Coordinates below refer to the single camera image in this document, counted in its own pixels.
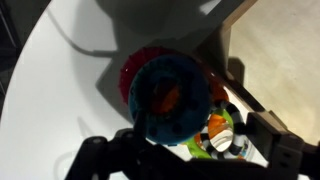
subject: green object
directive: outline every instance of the green object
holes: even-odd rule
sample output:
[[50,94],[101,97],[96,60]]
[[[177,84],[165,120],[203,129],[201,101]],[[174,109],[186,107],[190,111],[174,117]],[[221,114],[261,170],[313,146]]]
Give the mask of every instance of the green object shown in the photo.
[[[233,129],[233,121],[229,113],[224,109],[218,109],[214,111],[212,114],[217,114],[219,116],[222,116],[231,126]],[[201,158],[201,159],[211,159],[211,156],[203,149],[201,149],[197,142],[194,140],[194,137],[190,138],[188,141],[184,143],[187,145],[188,150],[190,154],[195,158]]]

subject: white curved surface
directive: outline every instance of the white curved surface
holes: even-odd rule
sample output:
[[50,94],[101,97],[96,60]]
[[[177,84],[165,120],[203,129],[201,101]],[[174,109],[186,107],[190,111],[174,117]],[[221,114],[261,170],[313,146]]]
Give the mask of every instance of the white curved surface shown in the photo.
[[[159,38],[181,38],[160,44],[189,51],[192,46],[185,43],[189,42],[186,35],[212,27],[199,13],[189,13],[190,17],[184,15],[179,21],[183,11],[175,4],[171,8],[176,11],[167,12],[161,30],[141,32],[143,28],[132,27],[130,22],[148,19],[143,14],[123,19],[129,6],[109,11],[96,1],[51,2],[10,82],[0,126],[0,179],[63,179],[85,138],[101,135],[110,140],[118,129],[131,127],[115,93],[121,65],[117,61]],[[188,48],[178,47],[181,42]]]

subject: beige wall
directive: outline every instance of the beige wall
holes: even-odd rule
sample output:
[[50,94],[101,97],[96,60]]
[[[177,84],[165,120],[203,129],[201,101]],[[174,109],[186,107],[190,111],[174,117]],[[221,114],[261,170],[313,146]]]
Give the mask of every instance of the beige wall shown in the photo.
[[320,1],[258,0],[234,25],[244,86],[289,129],[320,140]]

